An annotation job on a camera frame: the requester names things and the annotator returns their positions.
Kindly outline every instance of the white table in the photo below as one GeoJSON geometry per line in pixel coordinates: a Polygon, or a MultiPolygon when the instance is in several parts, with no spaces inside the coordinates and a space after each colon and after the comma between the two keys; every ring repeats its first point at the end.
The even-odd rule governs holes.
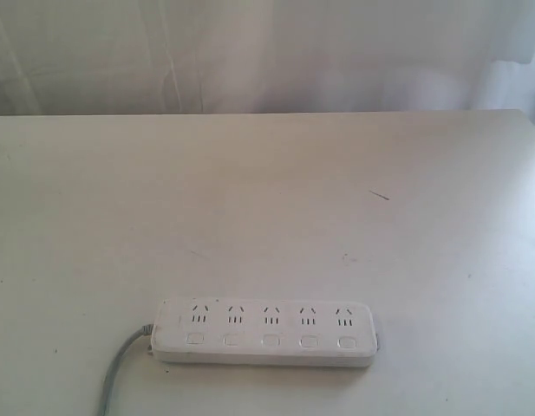
{"type": "Polygon", "coordinates": [[[142,340],[112,415],[535,414],[535,129],[0,118],[0,416],[92,415],[175,295],[365,302],[382,348],[366,371],[177,367],[142,340]]]}

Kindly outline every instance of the power cord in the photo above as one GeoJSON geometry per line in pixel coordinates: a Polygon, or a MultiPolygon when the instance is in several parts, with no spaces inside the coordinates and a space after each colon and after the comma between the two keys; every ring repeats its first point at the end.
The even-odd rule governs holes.
{"type": "Polygon", "coordinates": [[[144,325],[138,329],[132,335],[130,335],[126,341],[122,344],[121,348],[109,364],[105,379],[103,380],[103,387],[101,388],[100,405],[97,409],[96,416],[106,416],[109,410],[109,399],[111,398],[111,392],[113,391],[114,379],[121,367],[122,356],[128,351],[134,341],[141,336],[151,335],[153,331],[153,324],[144,325]]]}

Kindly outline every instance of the switch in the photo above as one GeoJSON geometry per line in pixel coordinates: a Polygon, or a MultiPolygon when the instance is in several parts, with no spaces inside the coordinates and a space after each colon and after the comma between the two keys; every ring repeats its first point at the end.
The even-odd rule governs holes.
{"type": "Polygon", "coordinates": [[[315,348],[318,345],[317,337],[314,335],[305,335],[300,340],[300,345],[304,348],[315,348]]]}
{"type": "Polygon", "coordinates": [[[281,343],[278,335],[264,335],[264,345],[266,347],[277,347],[281,343]]]}
{"type": "Polygon", "coordinates": [[[241,340],[242,340],[242,337],[238,334],[225,335],[225,345],[229,345],[231,347],[240,345],[242,343],[241,340]]]}
{"type": "Polygon", "coordinates": [[[355,348],[356,338],[352,338],[351,336],[342,336],[340,340],[338,340],[338,346],[340,348],[346,348],[346,349],[355,348]]]}
{"type": "Polygon", "coordinates": [[[199,332],[193,332],[191,334],[188,334],[186,338],[187,344],[203,344],[204,343],[204,335],[199,332]]]}

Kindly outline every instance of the white power strip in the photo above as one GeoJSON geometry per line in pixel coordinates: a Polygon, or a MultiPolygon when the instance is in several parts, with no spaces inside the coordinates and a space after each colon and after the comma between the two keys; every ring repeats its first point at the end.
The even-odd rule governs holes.
{"type": "Polygon", "coordinates": [[[353,302],[176,298],[152,333],[160,361],[366,367],[377,351],[369,308],[353,302]]]}

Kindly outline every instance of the power strip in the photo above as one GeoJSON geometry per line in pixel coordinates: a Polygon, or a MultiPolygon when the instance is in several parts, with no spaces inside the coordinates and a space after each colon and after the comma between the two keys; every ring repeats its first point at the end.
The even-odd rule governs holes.
{"type": "Polygon", "coordinates": [[[371,312],[354,302],[169,299],[151,343],[180,363],[366,367],[377,351],[371,312]]]}

